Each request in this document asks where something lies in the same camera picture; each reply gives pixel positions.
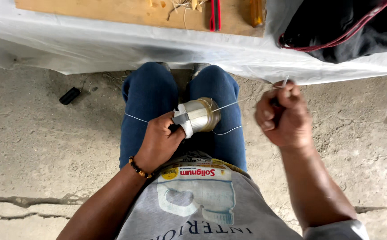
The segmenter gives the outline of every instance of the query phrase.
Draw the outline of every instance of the black bag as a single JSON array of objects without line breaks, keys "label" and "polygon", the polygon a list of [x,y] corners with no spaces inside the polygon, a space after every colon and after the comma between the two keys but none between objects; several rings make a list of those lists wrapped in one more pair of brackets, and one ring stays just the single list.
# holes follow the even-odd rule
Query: black bag
[{"label": "black bag", "polygon": [[332,63],[387,52],[387,0],[304,0],[279,43]]}]

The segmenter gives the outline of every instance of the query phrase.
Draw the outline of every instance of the grey t-shirt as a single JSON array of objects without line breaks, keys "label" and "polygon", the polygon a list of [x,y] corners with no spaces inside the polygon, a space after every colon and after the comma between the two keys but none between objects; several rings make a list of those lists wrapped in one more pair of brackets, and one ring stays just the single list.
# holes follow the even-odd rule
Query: grey t-shirt
[{"label": "grey t-shirt", "polygon": [[[140,194],[118,240],[303,239],[266,204],[250,176],[202,152],[167,162]],[[308,240],[368,240],[359,221],[305,233]]]}]

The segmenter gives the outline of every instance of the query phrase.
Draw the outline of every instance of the person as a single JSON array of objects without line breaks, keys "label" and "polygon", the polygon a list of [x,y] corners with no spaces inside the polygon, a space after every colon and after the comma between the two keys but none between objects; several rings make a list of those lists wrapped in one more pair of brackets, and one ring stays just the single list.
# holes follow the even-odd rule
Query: person
[{"label": "person", "polygon": [[[190,100],[210,97],[219,106],[237,101],[238,84],[218,66],[197,65],[194,77],[186,90]],[[241,126],[238,104],[221,110],[213,132],[184,141],[183,128],[172,121],[177,85],[165,67],[145,63],[127,78],[122,92],[121,170],[77,210],[59,240],[302,239],[271,210],[247,173],[243,131],[236,128]],[[271,104],[275,98],[279,105]],[[314,146],[299,87],[288,81],[265,92],[255,119],[279,147],[303,237],[367,240]]]}]

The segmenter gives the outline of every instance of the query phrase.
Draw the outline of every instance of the wooden board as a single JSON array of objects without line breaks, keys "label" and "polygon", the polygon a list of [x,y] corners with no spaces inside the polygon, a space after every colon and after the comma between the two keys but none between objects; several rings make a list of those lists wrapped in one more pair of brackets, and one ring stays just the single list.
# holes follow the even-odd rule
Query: wooden board
[{"label": "wooden board", "polygon": [[[185,8],[180,7],[171,13],[169,20],[168,13],[174,8],[171,0],[152,0],[152,6],[148,0],[15,0],[15,3],[17,8],[37,12],[199,31],[209,31],[211,16],[210,1],[202,4],[202,12],[187,9],[185,13]],[[265,27],[253,28],[250,24],[249,0],[221,0],[220,9],[220,33],[263,37]]]}]

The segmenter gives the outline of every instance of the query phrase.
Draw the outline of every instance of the white plastic sheet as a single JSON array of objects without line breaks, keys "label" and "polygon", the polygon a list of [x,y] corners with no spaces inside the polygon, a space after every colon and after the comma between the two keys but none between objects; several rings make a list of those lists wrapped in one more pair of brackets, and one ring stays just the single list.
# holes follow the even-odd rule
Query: white plastic sheet
[{"label": "white plastic sheet", "polygon": [[280,49],[276,39],[301,2],[268,0],[264,38],[253,38],[32,12],[0,0],[0,67],[25,64],[77,74],[134,70],[148,61],[174,68],[209,62],[251,79],[276,82],[290,75],[299,84],[387,75],[387,52],[332,64]]}]

